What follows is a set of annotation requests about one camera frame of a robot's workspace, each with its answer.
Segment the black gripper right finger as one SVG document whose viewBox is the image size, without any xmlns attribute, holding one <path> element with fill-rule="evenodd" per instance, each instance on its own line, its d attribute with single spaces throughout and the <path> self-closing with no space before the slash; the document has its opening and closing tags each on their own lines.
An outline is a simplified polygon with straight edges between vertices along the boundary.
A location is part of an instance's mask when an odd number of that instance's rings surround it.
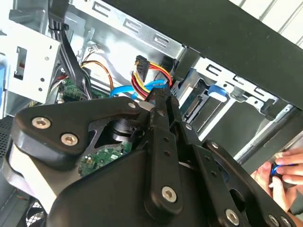
<svg viewBox="0 0 303 227">
<path fill-rule="evenodd" d="M 213 140 L 202 143 L 190 125 L 182 121 L 178 100 L 168 88 L 163 90 L 172 130 L 177 134 L 178 154 L 190 160 L 202 184 L 203 201 L 211 227 L 301 227 L 303 222 L 278 204 L 283 188 L 272 192 L 249 175 Z"/>
</svg>

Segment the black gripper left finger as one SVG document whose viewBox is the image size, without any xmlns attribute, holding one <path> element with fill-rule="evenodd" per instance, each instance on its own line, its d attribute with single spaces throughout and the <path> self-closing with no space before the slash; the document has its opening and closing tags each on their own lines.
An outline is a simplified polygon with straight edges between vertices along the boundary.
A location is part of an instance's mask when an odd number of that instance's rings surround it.
<svg viewBox="0 0 303 227">
<path fill-rule="evenodd" d="M 153 89 L 141 103 L 116 97 L 26 108 L 13 121 L 10 164 L 49 215 L 63 190 L 84 178 L 77 168 L 85 154 L 124 140 L 133 143 L 128 154 L 149 148 L 177 152 L 163 90 Z"/>
</svg>

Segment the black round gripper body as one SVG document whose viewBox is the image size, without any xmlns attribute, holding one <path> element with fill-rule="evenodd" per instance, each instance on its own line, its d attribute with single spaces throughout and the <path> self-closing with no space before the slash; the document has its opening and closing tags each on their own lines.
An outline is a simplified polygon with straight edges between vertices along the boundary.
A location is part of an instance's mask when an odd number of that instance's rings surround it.
<svg viewBox="0 0 303 227">
<path fill-rule="evenodd" d="M 195 169 L 175 150 L 132 152 L 71 184 L 55 200 L 49 227 L 210 227 Z"/>
</svg>

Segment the person's hand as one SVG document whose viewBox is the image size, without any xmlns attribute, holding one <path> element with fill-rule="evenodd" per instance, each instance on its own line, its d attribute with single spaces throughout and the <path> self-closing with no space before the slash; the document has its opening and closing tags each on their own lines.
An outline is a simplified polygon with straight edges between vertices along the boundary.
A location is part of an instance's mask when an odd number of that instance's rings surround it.
<svg viewBox="0 0 303 227">
<path fill-rule="evenodd" d="M 284 210 L 289 211 L 297 197 L 303 192 L 303 149 L 294 148 L 276 159 L 276 172 L 282 176 L 270 179 L 271 163 L 265 162 L 251 177 Z"/>
</svg>

